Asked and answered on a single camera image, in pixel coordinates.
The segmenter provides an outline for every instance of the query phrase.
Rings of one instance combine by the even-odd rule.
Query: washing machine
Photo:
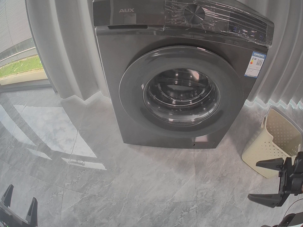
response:
[[[93,22],[123,142],[172,148],[219,144],[274,32],[236,0],[94,0]]]

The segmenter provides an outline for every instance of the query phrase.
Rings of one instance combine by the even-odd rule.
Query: marble floor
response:
[[[303,111],[281,110],[303,127]],[[99,93],[85,102],[50,88],[2,93],[0,195],[14,185],[11,209],[22,218],[35,197],[39,226],[273,226],[300,196],[274,209],[247,199],[278,192],[278,178],[241,159],[266,112],[244,105],[216,149],[166,149],[123,144]]]

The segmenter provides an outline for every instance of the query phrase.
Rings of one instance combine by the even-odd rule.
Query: washing machine door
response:
[[[169,46],[135,60],[123,74],[119,96],[127,114],[143,127],[188,138],[232,123],[243,104],[243,87],[217,54]]]

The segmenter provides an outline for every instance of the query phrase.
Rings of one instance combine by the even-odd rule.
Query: plastic basket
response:
[[[242,159],[256,172],[266,178],[278,174],[275,170],[257,167],[261,160],[291,157],[294,162],[301,150],[302,130],[278,108],[271,106],[261,127],[248,141]]]

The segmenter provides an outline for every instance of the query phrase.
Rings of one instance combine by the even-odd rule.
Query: control knob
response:
[[[205,18],[203,8],[198,4],[189,4],[183,12],[184,18],[188,23],[200,24]]]

